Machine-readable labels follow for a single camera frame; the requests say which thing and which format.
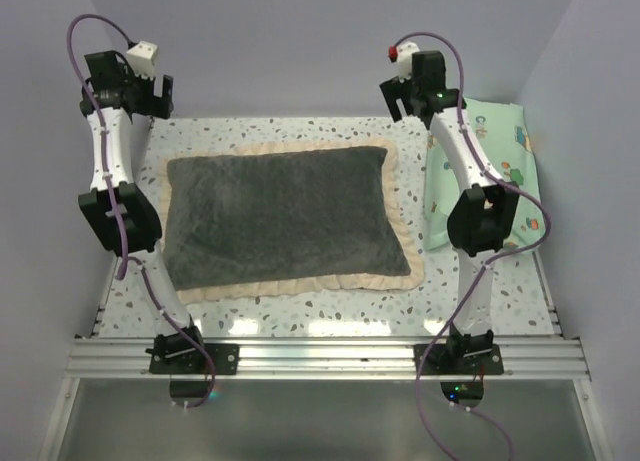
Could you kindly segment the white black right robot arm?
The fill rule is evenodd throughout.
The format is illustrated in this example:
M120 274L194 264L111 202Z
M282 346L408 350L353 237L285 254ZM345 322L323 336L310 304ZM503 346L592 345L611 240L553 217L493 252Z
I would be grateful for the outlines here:
M392 119L407 115L423 122L442 147L459 188L446 230L458 252L460 299L440 352L451 370L464 374L493 347L488 261L511 233L519 195L498 182L470 128L462 92L446 87L443 54L405 42L391 46L388 57L398 74L380 89Z

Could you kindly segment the white pillowcase with cream ruffle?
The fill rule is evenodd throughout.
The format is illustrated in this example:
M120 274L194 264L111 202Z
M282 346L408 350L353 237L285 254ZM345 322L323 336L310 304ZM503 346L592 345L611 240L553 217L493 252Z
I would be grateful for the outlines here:
M170 159L159 213L186 305L321 290L409 291L424 263L393 142L269 142Z

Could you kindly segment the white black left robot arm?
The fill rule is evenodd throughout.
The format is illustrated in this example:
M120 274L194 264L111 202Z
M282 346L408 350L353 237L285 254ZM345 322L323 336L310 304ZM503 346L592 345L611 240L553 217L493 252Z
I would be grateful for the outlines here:
M89 54L80 110L93 145L90 188L79 208L103 248L120 261L119 280L133 275L154 317L156 360L173 360L185 373L201 371L208 360L200 330L182 305L165 266L158 212L136 184L131 158L131 129L136 115L168 119L173 111L173 79L165 76L154 92L154 47L145 57L135 46Z

